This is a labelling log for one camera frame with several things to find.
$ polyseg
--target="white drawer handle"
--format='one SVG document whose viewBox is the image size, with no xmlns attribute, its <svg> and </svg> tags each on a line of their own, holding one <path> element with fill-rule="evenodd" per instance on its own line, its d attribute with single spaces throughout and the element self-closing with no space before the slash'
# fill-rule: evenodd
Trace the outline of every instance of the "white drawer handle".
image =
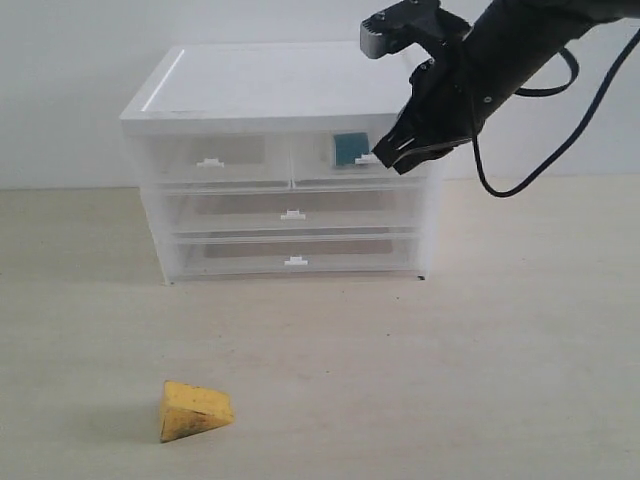
<svg viewBox="0 0 640 480">
<path fill-rule="evenodd" d="M 374 163 L 378 163 L 378 158 L 373 153 L 356 158 L 356 165 L 373 165 Z"/>
<path fill-rule="evenodd" d="M 224 168 L 224 162 L 221 162 L 219 158 L 205 158 L 203 161 L 196 163 L 196 166 Z"/>
<path fill-rule="evenodd" d="M 300 210 L 287 210 L 287 213 L 280 215 L 280 220 L 306 220 L 307 216 Z"/>
<path fill-rule="evenodd" d="M 309 260 L 304 260 L 302 257 L 290 257 L 289 260 L 285 260 L 284 264 L 287 267 L 304 267 L 309 265 Z"/>
</svg>

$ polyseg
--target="yellow sponge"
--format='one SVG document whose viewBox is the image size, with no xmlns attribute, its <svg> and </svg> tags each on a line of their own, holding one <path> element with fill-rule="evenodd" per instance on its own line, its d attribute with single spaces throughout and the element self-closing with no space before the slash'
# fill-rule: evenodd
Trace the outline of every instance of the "yellow sponge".
<svg viewBox="0 0 640 480">
<path fill-rule="evenodd" d="M 160 405 L 160 441 L 224 427 L 234 421 L 231 398 L 226 393 L 166 381 Z"/>
</svg>

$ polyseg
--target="white wall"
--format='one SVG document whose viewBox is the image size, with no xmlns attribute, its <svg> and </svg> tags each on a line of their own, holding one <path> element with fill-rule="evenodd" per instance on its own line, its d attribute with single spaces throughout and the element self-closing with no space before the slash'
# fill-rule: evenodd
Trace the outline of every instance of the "white wall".
<svg viewBox="0 0 640 480">
<path fill-rule="evenodd" d="M 117 118 L 172 44 L 356 39 L 359 22 L 388 3 L 0 0 L 0 188 L 131 185 Z M 487 3 L 444 5 L 474 19 Z M 562 140 L 631 26 L 602 27 L 575 47 L 584 71 L 572 92 L 504 107 L 483 135 L 492 173 L 522 175 Z M 538 84 L 563 80 L 562 68 L 554 62 Z M 556 172 L 640 172 L 634 138 L 640 127 L 633 88 L 638 81 L 640 53 L 621 73 L 593 128 Z M 468 149 L 451 157 L 449 171 L 473 173 Z"/>
</svg>

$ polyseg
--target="white drawer cabinet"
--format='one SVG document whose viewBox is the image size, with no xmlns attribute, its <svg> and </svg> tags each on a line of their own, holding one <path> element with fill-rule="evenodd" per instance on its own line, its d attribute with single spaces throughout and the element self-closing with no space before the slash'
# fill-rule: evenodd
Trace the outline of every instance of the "white drawer cabinet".
<svg viewBox="0 0 640 480">
<path fill-rule="evenodd" d="M 121 115 L 166 281 L 425 276 L 442 165 L 399 176 L 370 153 L 410 94 L 415 54 L 374 62 L 355 43 L 172 49 Z"/>
</svg>

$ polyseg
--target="transparent drawer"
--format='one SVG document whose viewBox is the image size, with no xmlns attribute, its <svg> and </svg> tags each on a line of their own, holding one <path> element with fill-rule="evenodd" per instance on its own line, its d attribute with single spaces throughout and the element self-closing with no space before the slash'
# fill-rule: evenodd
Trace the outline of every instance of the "transparent drawer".
<svg viewBox="0 0 640 480">
<path fill-rule="evenodd" d="M 417 241 L 362 239 L 177 245 L 184 269 L 176 276 L 277 272 L 366 272 L 416 269 Z"/>
<path fill-rule="evenodd" d="M 288 187 L 289 142 L 281 135 L 143 137 L 143 172 L 165 187 Z"/>
<path fill-rule="evenodd" d="M 371 153 L 376 143 L 389 132 L 390 126 L 369 125 L 364 130 L 296 135 L 291 141 L 295 187 L 419 183 L 425 176 L 425 169 L 417 168 L 401 176 L 395 170 L 387 169 Z"/>
<path fill-rule="evenodd" d="M 169 195 L 173 233 L 314 228 L 416 227 L 423 190 Z"/>
</svg>

